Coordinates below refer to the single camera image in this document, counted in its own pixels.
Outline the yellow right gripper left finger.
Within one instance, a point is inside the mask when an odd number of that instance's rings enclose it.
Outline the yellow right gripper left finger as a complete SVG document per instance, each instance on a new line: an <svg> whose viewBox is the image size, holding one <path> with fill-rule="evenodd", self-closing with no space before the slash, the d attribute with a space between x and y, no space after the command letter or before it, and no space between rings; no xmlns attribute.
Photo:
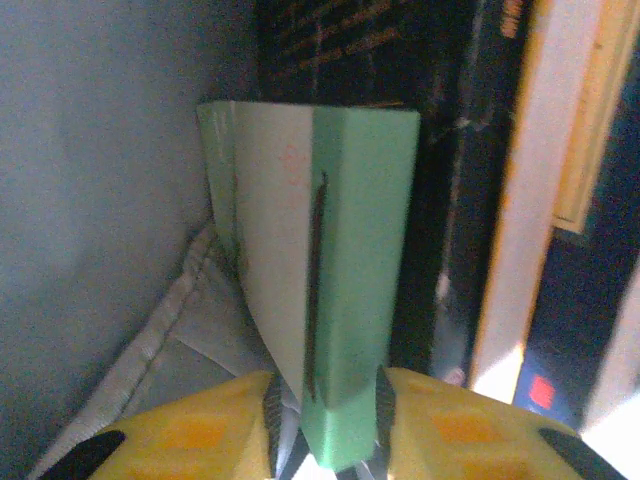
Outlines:
<svg viewBox="0 0 640 480"><path fill-rule="evenodd" d="M281 381L256 371L120 420L74 446L47 479L273 479Z"/></svg>

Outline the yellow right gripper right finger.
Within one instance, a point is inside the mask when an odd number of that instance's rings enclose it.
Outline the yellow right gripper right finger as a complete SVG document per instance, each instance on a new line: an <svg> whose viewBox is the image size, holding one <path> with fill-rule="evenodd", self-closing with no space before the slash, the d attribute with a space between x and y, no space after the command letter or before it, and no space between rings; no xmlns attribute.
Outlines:
<svg viewBox="0 0 640 480"><path fill-rule="evenodd" d="M566 425L403 368L379 368L387 479L619 479Z"/></svg>

